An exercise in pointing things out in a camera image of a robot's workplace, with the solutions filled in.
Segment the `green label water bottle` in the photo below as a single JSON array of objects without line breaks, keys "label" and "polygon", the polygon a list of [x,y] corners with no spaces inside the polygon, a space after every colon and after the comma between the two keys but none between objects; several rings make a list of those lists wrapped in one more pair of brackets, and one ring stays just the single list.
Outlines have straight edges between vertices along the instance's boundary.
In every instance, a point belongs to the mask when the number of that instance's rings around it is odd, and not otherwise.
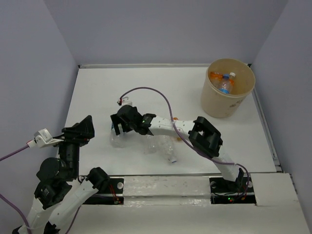
[{"label": "green label water bottle", "polygon": [[110,143],[114,148],[125,148],[126,147],[126,133],[123,131],[122,125],[118,125],[120,134],[117,135],[114,125],[111,126],[110,132]]}]

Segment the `orange bottle white cap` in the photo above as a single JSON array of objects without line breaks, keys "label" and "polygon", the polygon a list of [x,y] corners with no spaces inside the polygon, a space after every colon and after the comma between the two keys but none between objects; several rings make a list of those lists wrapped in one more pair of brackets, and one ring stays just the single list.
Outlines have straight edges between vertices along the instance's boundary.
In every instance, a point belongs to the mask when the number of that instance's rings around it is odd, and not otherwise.
[{"label": "orange bottle white cap", "polygon": [[221,81],[223,78],[223,75],[221,73],[216,73],[216,72],[210,72],[209,73],[209,79],[211,81]]}]

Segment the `blue label small bottle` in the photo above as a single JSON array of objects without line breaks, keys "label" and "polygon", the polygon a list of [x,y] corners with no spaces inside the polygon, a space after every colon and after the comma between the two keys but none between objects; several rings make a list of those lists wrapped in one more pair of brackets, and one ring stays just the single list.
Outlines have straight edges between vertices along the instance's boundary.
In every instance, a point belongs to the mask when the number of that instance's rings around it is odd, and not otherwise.
[{"label": "blue label small bottle", "polygon": [[219,83],[217,89],[225,94],[230,94],[233,86],[230,84],[229,74],[224,74],[221,82]]}]

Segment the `tall orange label bottle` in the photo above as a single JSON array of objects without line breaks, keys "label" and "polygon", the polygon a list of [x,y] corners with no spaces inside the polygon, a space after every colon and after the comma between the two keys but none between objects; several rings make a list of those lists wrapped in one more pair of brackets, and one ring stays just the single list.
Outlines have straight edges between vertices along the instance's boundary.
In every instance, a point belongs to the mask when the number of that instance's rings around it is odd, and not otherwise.
[{"label": "tall orange label bottle", "polygon": [[230,84],[232,86],[234,86],[234,79],[235,79],[235,77],[236,77],[236,74],[234,72],[230,72],[229,73],[229,80],[230,80]]}]

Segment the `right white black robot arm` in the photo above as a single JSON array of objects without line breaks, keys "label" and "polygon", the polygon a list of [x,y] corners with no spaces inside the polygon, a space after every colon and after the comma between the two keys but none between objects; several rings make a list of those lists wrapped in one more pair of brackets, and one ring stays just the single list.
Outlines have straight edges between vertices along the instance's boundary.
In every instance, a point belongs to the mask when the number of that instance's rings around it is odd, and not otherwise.
[{"label": "right white black robot arm", "polygon": [[155,114],[141,115],[137,107],[122,106],[111,115],[115,133],[135,131],[140,135],[179,137],[202,157],[211,160],[221,172],[224,185],[229,191],[242,186],[244,173],[232,161],[223,148],[221,133],[206,118],[182,121],[159,117]]}]

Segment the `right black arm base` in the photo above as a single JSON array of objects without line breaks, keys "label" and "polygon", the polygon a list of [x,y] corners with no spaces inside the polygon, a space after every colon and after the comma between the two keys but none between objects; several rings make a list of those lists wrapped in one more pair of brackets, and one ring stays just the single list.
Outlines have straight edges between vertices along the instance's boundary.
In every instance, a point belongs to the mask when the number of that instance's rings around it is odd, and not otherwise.
[{"label": "right black arm base", "polygon": [[229,189],[222,177],[209,178],[211,198],[214,205],[227,204],[256,204],[252,179],[243,178],[243,185],[239,189]]}]

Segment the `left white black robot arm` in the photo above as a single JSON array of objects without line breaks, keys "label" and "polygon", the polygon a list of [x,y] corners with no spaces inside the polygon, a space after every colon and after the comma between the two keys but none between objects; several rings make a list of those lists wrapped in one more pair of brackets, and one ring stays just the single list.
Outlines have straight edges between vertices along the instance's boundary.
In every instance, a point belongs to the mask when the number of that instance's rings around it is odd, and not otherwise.
[{"label": "left white black robot arm", "polygon": [[63,128],[53,137],[47,129],[39,130],[29,147],[58,147],[58,156],[45,159],[36,176],[39,183],[34,192],[31,210],[23,225],[14,234],[57,234],[66,217],[74,213],[92,195],[104,192],[110,177],[100,168],[92,168],[80,186],[69,196],[69,184],[79,177],[79,151],[95,136],[92,116],[88,115],[72,127]]}]

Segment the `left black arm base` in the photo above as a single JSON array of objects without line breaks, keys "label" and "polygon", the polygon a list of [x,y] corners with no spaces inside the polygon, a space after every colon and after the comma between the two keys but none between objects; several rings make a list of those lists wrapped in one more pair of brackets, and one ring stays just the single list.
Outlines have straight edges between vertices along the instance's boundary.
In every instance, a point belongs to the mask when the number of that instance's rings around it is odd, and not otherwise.
[{"label": "left black arm base", "polygon": [[88,198],[83,205],[123,205],[124,178],[112,177],[108,186]]}]

